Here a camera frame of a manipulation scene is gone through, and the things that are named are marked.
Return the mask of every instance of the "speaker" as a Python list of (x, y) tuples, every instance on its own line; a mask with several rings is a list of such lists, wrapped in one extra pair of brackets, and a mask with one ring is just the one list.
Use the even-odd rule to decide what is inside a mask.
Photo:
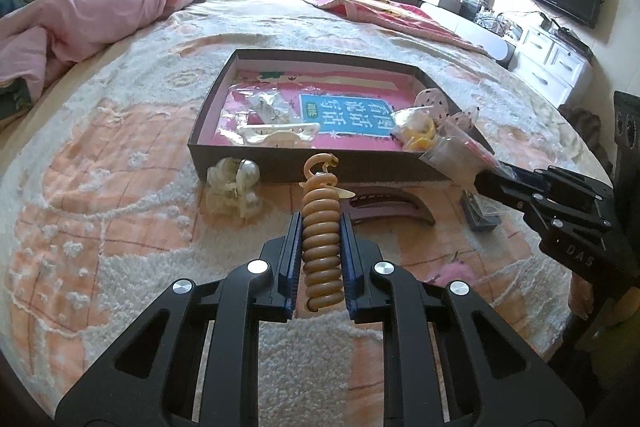
[(618, 146), (613, 181), (616, 214), (631, 247), (640, 252), (640, 98), (616, 91), (613, 101)]

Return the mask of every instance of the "drawer handle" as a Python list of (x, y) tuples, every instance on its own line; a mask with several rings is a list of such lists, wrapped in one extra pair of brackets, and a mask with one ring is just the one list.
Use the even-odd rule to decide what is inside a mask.
[(545, 86), (548, 86), (549, 83), (544, 78), (537, 76), (535, 73), (531, 73), (531, 74), (540, 81), (540, 84), (544, 84)]

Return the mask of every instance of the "metal screw head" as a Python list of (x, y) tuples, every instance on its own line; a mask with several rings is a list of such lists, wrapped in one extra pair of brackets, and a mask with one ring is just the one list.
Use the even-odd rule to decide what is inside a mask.
[(456, 295), (466, 295), (469, 293), (468, 284), (462, 281), (453, 281), (449, 285), (449, 289), (451, 290), (452, 293), (455, 293)]
[(173, 286), (174, 293), (177, 294), (189, 293), (192, 288), (193, 284), (187, 279), (180, 279), (179, 281), (174, 282)]
[(255, 261), (251, 261), (246, 269), (251, 273), (264, 273), (269, 269), (269, 263), (267, 261), (263, 261), (262, 259), (256, 259)]
[(381, 261), (380, 263), (376, 263), (373, 269), (382, 275), (389, 275), (390, 273), (393, 273), (395, 270), (394, 266), (391, 263), (388, 263), (387, 261)]

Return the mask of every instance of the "pink blanket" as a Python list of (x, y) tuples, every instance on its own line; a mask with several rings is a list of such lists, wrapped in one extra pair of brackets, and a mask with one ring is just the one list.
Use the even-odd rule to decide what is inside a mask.
[(303, 0), (354, 22), (375, 24), (430, 41), (453, 44), (486, 55), (486, 51), (447, 30), (425, 12), (409, 4), (389, 0)]
[(36, 0), (0, 19), (0, 87), (22, 77), (31, 102), (76, 62), (193, 0)]

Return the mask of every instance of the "person's hand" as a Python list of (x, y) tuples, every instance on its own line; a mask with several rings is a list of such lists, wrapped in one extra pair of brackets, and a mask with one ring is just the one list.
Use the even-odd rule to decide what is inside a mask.
[(593, 286), (575, 273), (571, 277), (569, 309), (584, 321), (593, 313)]

